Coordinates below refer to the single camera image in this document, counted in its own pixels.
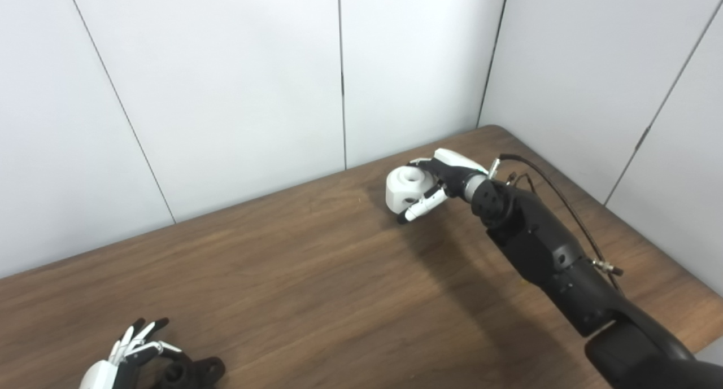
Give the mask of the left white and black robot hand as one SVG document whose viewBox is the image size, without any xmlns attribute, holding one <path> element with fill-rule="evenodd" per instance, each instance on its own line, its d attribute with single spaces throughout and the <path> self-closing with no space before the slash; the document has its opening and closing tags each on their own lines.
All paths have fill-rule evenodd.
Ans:
<svg viewBox="0 0 723 389">
<path fill-rule="evenodd" d="M 86 371 L 79 387 L 135 388 L 140 369 L 153 359 L 180 360 L 184 355 L 181 348 L 162 340 L 152 340 L 153 335 L 168 323 L 168 317 L 149 323 L 144 318 L 137 319 L 114 343 L 110 355 Z"/>
</svg>

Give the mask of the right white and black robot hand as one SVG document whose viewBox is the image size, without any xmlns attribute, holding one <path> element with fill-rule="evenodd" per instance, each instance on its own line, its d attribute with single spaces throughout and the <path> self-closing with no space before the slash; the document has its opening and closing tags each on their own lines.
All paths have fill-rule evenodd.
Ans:
<svg viewBox="0 0 723 389">
<path fill-rule="evenodd" d="M 477 181 L 472 186 L 472 191 L 475 191 L 478 184 L 489 177 L 488 170 L 482 165 L 446 148 L 436 149 L 432 158 L 413 159 L 406 165 L 430 174 L 435 183 L 397 215 L 396 220 L 400 225 L 425 216 L 448 198 L 460 198 L 469 202 L 468 184 Z"/>
</svg>

